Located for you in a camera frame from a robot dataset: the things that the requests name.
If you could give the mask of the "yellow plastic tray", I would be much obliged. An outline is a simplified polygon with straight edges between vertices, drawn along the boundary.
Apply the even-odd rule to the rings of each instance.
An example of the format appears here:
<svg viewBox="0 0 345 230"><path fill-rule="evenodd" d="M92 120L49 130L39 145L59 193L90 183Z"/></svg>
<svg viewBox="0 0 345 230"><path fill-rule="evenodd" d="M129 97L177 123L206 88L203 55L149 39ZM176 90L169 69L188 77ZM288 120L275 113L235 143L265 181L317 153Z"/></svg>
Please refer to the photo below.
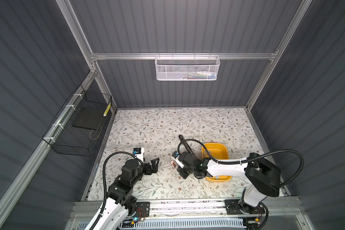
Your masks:
<svg viewBox="0 0 345 230"><path fill-rule="evenodd" d="M220 143L205 143L204 144L209 151L210 155L218 160L228 160L229 154L227 147ZM209 182L228 182L231 180L231 176L220 175L219 179L216 180L215 177L206 177L205 179Z"/></svg>

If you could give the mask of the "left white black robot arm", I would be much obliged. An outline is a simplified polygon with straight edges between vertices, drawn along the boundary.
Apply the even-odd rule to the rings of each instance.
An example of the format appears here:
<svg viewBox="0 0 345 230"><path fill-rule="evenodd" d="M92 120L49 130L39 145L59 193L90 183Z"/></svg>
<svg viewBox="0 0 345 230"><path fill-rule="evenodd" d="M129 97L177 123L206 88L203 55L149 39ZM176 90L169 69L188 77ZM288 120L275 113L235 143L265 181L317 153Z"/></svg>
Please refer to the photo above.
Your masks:
<svg viewBox="0 0 345 230"><path fill-rule="evenodd" d="M143 163L138 158L130 159L122 167L121 175L107 186L103 179L104 198L95 216L87 225L87 230L116 230L137 208L137 199L132 195L134 185L144 175L157 173L160 159L155 158L151 163Z"/></svg>

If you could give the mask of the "items in white basket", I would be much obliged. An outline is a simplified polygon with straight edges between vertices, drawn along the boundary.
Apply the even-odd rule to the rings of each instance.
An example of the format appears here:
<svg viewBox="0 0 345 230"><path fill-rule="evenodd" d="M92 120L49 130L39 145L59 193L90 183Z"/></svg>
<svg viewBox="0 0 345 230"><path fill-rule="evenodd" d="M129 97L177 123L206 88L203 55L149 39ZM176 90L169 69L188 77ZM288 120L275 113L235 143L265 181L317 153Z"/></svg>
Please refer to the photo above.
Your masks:
<svg viewBox="0 0 345 230"><path fill-rule="evenodd" d="M188 72L183 73L182 75L178 75L177 78L179 79L193 79L193 80L216 80L217 74L215 72L210 71L199 71L199 72Z"/></svg>

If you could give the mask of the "yellow marker in basket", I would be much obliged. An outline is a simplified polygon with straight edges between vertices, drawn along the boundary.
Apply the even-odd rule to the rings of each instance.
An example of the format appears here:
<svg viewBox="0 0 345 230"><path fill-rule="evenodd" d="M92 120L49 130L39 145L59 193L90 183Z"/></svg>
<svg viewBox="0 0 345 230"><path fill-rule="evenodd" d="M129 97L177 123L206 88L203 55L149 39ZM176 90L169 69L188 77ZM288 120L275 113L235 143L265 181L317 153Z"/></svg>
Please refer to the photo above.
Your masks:
<svg viewBox="0 0 345 230"><path fill-rule="evenodd" d="M104 111L104 113L103 113L103 117L106 117L106 116L107 116L108 112L110 111L110 108L111 108L111 103L109 103L109 104L107 105L107 107L106 107L106 109L105 109L105 111Z"/></svg>

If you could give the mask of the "black stapler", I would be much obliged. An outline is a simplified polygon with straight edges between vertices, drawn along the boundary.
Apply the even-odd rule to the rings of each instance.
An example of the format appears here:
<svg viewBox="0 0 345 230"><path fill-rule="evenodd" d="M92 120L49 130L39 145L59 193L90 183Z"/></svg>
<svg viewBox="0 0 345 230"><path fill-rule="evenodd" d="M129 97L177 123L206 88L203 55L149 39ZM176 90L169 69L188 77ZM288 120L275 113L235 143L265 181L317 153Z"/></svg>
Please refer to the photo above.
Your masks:
<svg viewBox="0 0 345 230"><path fill-rule="evenodd" d="M188 144L188 142L185 141L185 138L183 137L183 135L181 135L181 134L178 135L178 138L179 138L180 142L183 142L183 146L184 146L186 152L189 152L191 155L195 156L195 154L194 154L192 148L190 147L190 145Z"/></svg>

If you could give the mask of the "pink small stapler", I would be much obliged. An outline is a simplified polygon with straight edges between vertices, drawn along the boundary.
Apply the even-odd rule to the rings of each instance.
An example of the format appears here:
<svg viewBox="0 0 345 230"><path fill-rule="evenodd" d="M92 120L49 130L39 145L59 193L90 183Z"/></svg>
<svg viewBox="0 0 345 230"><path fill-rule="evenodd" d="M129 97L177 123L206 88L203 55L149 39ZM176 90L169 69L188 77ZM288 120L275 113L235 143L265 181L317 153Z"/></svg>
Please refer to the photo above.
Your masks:
<svg viewBox="0 0 345 230"><path fill-rule="evenodd" d="M171 161L171 164L172 164L174 169L178 169L179 166L178 166L178 164L176 162Z"/></svg>

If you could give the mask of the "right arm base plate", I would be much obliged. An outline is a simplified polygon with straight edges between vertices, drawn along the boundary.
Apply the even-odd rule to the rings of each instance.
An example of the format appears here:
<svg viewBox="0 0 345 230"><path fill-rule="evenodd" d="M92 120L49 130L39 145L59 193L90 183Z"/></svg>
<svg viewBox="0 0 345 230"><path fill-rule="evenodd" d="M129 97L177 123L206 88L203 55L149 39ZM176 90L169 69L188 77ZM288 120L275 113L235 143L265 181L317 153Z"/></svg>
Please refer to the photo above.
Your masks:
<svg viewBox="0 0 345 230"><path fill-rule="evenodd" d="M264 206L258 205L257 207L252 207L241 202L240 199L226 199L224 200L224 205L228 215L257 214L262 216L265 214Z"/></svg>

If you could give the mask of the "black pad in basket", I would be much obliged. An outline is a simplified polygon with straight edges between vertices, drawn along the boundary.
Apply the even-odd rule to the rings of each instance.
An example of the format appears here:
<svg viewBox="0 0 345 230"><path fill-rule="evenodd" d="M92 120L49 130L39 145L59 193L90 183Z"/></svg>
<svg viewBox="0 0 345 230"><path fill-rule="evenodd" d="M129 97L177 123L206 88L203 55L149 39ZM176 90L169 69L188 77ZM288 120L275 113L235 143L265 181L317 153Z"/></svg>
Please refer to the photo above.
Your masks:
<svg viewBox="0 0 345 230"><path fill-rule="evenodd" d="M99 109L83 107L77 114L72 126L89 130L98 130L105 120L103 113L104 112Z"/></svg>

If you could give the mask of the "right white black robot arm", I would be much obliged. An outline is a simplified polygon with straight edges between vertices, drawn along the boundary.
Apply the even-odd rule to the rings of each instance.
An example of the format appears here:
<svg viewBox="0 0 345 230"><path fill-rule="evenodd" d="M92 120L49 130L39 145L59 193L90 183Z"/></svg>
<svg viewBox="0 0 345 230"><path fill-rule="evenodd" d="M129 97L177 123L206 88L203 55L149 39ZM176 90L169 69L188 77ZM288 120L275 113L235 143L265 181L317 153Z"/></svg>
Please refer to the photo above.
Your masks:
<svg viewBox="0 0 345 230"><path fill-rule="evenodd" d="M257 207L268 196L279 196L280 169L257 153L251 153L248 158L236 162L214 161L211 158L200 160L189 152L178 153L177 151L172 154L172 158L177 171L184 179L191 174L197 179L220 176L246 177L251 185L244 189L238 203L246 212L250 207Z"/></svg>

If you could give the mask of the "aluminium mounting rail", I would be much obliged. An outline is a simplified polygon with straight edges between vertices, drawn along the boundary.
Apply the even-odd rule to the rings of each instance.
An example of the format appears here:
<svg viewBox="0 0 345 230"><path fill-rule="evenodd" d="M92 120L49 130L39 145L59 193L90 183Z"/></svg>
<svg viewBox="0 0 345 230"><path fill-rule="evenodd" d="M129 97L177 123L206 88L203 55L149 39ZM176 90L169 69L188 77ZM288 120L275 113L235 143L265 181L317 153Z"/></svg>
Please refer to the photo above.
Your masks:
<svg viewBox="0 0 345 230"><path fill-rule="evenodd" d="M269 215L299 215L302 204L296 196L268 197L263 201ZM76 202L69 220L91 220L101 205L100 201ZM237 198L166 199L150 200L145 211L136 211L147 219L243 216Z"/></svg>

